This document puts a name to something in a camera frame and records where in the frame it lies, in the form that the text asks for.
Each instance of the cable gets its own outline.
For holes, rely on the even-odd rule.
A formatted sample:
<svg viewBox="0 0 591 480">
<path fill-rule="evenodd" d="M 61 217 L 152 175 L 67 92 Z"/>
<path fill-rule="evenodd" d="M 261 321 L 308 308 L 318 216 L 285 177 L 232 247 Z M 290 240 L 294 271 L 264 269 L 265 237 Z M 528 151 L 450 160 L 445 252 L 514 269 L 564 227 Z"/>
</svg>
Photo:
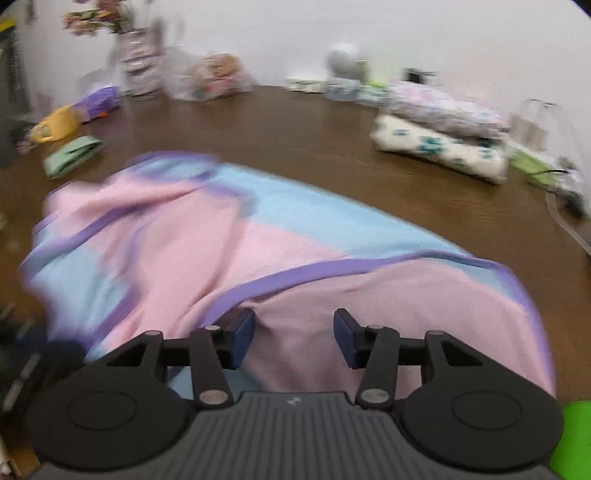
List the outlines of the cable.
<svg viewBox="0 0 591 480">
<path fill-rule="evenodd" d="M 560 212 L 556 206 L 556 197 L 552 192 L 546 193 L 546 207 L 550 216 L 558 225 L 560 225 L 562 230 L 567 232 L 574 239 L 574 241 L 577 242 L 583 250 L 585 250 L 587 255 L 591 257 L 591 246 L 560 216 Z"/>
<path fill-rule="evenodd" d="M 585 193 L 584 193 L 584 209 L 585 212 L 591 212 L 591 183 L 589 183 L 589 179 L 587 177 L 586 167 L 584 164 L 585 154 L 583 146 L 579 140 L 579 136 L 574 128 L 573 123 L 570 121 L 569 115 L 567 114 L 566 110 L 557 103 L 549 104 L 553 108 L 554 118 L 561 130 L 563 130 L 563 135 L 565 138 L 570 137 L 570 141 L 574 144 L 575 150 L 579 155 L 579 164 L 576 166 L 576 170 L 581 174 L 585 183 Z M 556 115 L 556 111 L 562 113 L 563 121 L 560 121 L 558 115 Z"/>
<path fill-rule="evenodd" d="M 542 170 L 530 173 L 528 175 L 542 175 L 543 173 L 569 173 L 568 170 Z"/>
</svg>

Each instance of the green folded cloth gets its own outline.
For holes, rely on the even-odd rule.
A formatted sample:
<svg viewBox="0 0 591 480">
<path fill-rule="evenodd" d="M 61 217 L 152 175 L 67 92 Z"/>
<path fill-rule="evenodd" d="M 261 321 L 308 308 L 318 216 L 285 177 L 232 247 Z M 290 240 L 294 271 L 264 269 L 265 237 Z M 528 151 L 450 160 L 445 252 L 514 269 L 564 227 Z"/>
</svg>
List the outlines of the green folded cloth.
<svg viewBox="0 0 591 480">
<path fill-rule="evenodd" d="M 94 157 L 101 148 L 103 142 L 95 137 L 76 138 L 43 160 L 43 168 L 47 177 L 57 179 Z"/>
<path fill-rule="evenodd" d="M 539 158 L 530 155 L 529 153 L 524 152 L 523 150 L 516 150 L 515 153 L 513 153 L 513 155 L 511 156 L 511 158 L 509 158 L 509 162 L 515 168 L 524 171 L 528 175 L 535 174 L 532 176 L 532 178 L 538 184 L 540 184 L 540 186 L 550 187 L 556 185 L 556 175 L 554 175 L 554 173 L 548 172 L 540 174 L 540 172 L 546 170 L 553 170 L 556 167 L 544 163 Z"/>
</svg>

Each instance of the white wall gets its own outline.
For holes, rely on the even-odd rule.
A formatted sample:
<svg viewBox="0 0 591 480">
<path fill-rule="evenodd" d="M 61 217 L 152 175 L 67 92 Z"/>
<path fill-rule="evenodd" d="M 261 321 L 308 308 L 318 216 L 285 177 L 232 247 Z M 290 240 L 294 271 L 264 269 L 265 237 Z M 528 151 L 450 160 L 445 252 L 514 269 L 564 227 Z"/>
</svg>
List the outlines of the white wall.
<svg viewBox="0 0 591 480">
<path fill-rule="evenodd" d="M 33 98 L 75 101 L 77 78 L 107 62 L 114 37 L 62 31 L 62 13 L 75 8 L 70 0 L 37 0 L 39 20 L 24 25 L 26 0 L 19 2 Z M 281 85 L 286 74 L 323 76 L 326 47 L 352 41 L 364 46 L 376 80 L 418 67 L 504 113 L 529 97 L 557 102 L 591 152 L 591 20 L 571 0 L 157 0 L 152 17 L 163 19 L 168 43 L 236 53 L 263 85 Z M 553 151 L 574 157 L 551 131 Z"/>
</svg>

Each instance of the black cable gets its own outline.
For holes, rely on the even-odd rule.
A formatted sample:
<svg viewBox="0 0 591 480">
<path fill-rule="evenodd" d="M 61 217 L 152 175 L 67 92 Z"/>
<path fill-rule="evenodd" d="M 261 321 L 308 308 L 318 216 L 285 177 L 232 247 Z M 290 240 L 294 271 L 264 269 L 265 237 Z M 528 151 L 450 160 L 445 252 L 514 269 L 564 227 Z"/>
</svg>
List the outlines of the black cable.
<svg viewBox="0 0 591 480">
<path fill-rule="evenodd" d="M 569 173 L 568 170 L 542 170 L 530 173 L 529 175 L 542 175 L 543 173 Z"/>
</svg>

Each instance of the green object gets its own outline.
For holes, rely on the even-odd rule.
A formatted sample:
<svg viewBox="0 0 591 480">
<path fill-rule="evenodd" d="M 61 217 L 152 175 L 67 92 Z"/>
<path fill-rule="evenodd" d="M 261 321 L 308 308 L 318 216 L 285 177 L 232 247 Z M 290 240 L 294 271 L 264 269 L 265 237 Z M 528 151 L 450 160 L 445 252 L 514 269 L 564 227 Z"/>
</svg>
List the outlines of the green object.
<svg viewBox="0 0 591 480">
<path fill-rule="evenodd" d="M 101 148 L 103 142 L 95 137 L 76 138 L 43 160 L 43 168 L 47 177 L 57 179 L 94 157 Z"/>
<path fill-rule="evenodd" d="M 530 175 L 532 173 L 538 173 L 539 171 L 552 170 L 555 168 L 544 163 L 539 158 L 524 152 L 523 150 L 516 150 L 509 159 L 509 162 L 511 162 L 511 165 L 513 165 L 515 168 L 518 168 Z M 532 176 L 532 179 L 545 187 L 550 187 L 556 184 L 556 175 L 553 173 L 534 175 Z"/>
<path fill-rule="evenodd" d="M 563 480 L 591 479 L 591 401 L 563 408 L 564 432 L 550 468 Z"/>
<path fill-rule="evenodd" d="M 365 84 L 369 85 L 370 87 L 374 87 L 374 88 L 381 88 L 381 89 L 388 88 L 388 84 L 385 82 L 366 82 Z"/>
</svg>

